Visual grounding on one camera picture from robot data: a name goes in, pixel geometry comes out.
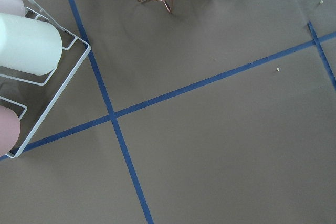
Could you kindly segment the white cup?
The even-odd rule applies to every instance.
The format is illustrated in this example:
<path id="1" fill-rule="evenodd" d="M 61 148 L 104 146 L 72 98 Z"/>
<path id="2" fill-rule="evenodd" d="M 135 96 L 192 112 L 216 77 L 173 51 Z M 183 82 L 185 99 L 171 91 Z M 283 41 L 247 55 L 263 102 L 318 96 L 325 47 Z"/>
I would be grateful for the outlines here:
<path id="1" fill-rule="evenodd" d="M 1 66 L 43 76 L 57 68 L 62 40 L 50 23 L 1 13 Z"/>

